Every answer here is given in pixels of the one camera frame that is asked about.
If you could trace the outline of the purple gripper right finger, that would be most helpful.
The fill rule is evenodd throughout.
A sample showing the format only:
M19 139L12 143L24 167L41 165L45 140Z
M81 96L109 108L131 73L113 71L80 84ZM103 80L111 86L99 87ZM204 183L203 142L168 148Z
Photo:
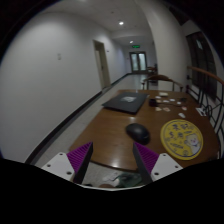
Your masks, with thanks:
M182 169L167 153L158 154L137 142L133 143L133 154L145 185Z

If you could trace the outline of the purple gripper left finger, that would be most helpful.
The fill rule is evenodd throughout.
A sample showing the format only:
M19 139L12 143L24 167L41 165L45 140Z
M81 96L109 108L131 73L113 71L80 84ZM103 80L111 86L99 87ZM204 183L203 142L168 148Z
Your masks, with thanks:
M93 143L89 142L69 153L59 152L42 169L70 182L81 184L92 153Z

